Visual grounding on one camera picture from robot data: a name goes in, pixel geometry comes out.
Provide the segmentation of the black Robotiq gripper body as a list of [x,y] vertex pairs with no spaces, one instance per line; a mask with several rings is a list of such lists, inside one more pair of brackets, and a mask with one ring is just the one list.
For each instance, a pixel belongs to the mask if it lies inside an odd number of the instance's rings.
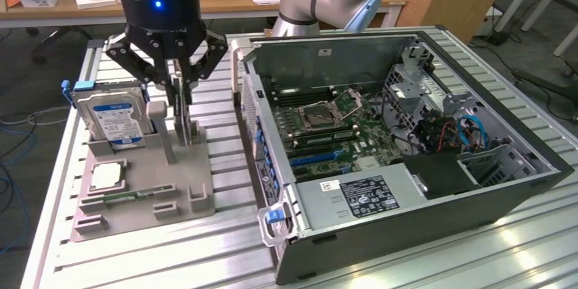
[[205,32],[200,0],[121,0],[121,7],[129,46],[156,58],[179,60],[185,35]]

